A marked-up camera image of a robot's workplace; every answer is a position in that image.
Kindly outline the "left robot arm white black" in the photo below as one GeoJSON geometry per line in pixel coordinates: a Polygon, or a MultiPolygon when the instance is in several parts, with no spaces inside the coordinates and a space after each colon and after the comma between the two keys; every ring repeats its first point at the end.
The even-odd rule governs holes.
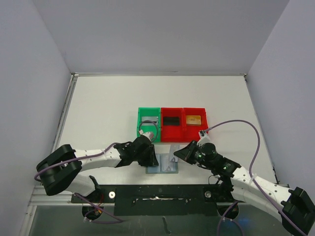
{"type": "Polygon", "coordinates": [[[112,143],[105,149],[79,150],[69,144],[62,145],[37,165],[34,179],[42,183],[48,196],[68,191],[95,202],[100,197],[100,186],[94,176],[84,176],[82,172],[119,168],[133,162],[142,167],[158,166],[155,146],[148,133],[132,142],[112,143]]]}

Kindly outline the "green leather card holder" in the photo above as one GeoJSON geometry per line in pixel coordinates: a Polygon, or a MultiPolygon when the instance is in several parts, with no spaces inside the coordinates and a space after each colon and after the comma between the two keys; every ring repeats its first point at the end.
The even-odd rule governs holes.
{"type": "Polygon", "coordinates": [[[157,154],[158,166],[147,167],[146,174],[177,174],[178,158],[170,157],[169,154],[157,154]]]}

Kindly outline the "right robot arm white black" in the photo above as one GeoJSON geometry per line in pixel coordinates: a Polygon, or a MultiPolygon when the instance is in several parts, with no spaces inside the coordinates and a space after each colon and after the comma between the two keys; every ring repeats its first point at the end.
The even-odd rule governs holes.
{"type": "Polygon", "coordinates": [[[192,141],[174,152],[179,159],[211,171],[222,181],[220,197],[250,204],[281,221],[293,236],[307,236],[315,223],[315,205],[308,193],[269,182],[217,153],[214,144],[192,141]]]}

